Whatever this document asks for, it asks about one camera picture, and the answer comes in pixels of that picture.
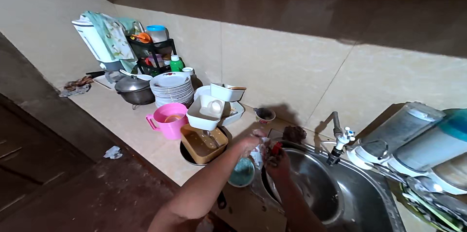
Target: dish towel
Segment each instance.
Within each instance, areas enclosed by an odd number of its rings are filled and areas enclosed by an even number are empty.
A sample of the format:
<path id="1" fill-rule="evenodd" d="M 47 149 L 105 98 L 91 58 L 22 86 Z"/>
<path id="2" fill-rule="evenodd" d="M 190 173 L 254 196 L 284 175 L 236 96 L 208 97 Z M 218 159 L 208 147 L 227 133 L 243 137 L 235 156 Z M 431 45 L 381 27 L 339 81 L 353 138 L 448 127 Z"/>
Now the dish towel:
<path id="1" fill-rule="evenodd" d="M 120 60 L 125 70 L 131 73 L 138 59 L 125 36 L 141 33 L 143 31 L 141 23 L 132 18 L 113 18 L 93 11 L 85 11 L 80 19 L 91 21 L 112 60 Z"/>

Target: orange utensil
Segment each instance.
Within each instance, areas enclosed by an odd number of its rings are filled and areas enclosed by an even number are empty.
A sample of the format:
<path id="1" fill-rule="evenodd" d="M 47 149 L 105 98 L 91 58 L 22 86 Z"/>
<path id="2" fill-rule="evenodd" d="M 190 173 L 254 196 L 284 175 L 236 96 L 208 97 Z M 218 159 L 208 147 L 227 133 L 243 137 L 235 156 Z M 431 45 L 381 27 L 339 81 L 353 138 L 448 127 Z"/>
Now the orange utensil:
<path id="1" fill-rule="evenodd" d="M 138 35 L 133 34 L 132 36 L 138 38 L 138 39 L 140 40 L 140 42 L 142 42 L 142 43 L 149 43 L 149 42 L 152 42 L 151 36 L 149 36 L 149 34 L 146 33 L 146 32 L 141 32 L 141 33 L 138 34 Z"/>

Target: pot lid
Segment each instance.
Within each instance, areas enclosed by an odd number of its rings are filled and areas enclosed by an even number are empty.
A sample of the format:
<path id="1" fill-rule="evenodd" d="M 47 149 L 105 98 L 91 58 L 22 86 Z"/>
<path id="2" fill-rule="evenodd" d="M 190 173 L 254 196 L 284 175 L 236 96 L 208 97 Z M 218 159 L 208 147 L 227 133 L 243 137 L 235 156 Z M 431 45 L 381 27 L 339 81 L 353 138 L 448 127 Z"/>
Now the pot lid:
<path id="1" fill-rule="evenodd" d="M 141 80 L 136 76 L 125 76 L 115 84 L 115 90 L 119 92 L 131 92 L 146 88 L 148 86 L 148 80 Z"/>

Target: stack of plates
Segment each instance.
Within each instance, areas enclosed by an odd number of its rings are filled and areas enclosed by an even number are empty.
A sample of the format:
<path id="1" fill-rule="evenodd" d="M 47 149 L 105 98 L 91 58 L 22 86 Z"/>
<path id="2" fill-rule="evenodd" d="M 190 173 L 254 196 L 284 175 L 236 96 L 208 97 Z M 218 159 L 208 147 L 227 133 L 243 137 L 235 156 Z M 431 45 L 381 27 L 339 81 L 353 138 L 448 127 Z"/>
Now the stack of plates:
<path id="1" fill-rule="evenodd" d="M 181 103 L 189 106 L 193 103 L 194 90 L 188 73 L 163 73 L 152 78 L 149 85 L 158 108 L 164 104 Z"/>

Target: hand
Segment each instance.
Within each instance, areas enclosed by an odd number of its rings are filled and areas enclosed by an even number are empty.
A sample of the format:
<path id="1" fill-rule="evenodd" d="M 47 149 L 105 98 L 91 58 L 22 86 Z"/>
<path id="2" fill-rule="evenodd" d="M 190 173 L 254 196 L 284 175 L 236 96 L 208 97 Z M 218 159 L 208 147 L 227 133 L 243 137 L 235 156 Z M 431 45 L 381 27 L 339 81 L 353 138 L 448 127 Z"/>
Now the hand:
<path id="1" fill-rule="evenodd" d="M 262 141 L 259 137 L 248 136 L 240 140 L 234 146 L 240 147 L 242 150 L 242 157 L 247 157 L 260 143 L 262 143 Z"/>
<path id="2" fill-rule="evenodd" d="M 277 162 L 277 166 L 271 163 L 265 164 L 266 171 L 273 180 L 290 176 L 290 159 L 282 148 L 279 148 L 278 157 L 279 161 Z"/>

